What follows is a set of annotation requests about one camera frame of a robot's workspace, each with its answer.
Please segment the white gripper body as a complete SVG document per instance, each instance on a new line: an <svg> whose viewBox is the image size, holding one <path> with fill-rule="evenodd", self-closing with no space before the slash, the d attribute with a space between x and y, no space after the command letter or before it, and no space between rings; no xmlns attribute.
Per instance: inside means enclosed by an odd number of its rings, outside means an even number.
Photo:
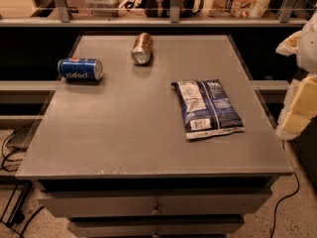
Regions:
<svg viewBox="0 0 317 238"><path fill-rule="evenodd" d="M300 68L317 72L317 14L314 14L301 30L296 60Z"/></svg>

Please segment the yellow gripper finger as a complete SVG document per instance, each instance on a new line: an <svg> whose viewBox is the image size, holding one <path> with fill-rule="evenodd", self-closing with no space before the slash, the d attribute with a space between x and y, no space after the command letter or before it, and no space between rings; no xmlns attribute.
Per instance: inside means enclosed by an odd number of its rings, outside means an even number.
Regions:
<svg viewBox="0 0 317 238"><path fill-rule="evenodd" d="M297 44L299 40L301 32L297 31L290 35L288 38L286 38L284 41L282 41L275 51L283 56L291 56L297 53Z"/></svg>
<svg viewBox="0 0 317 238"><path fill-rule="evenodd" d="M293 140L317 116L317 74L304 79L293 79L288 86L280 111L276 136L281 140Z"/></svg>

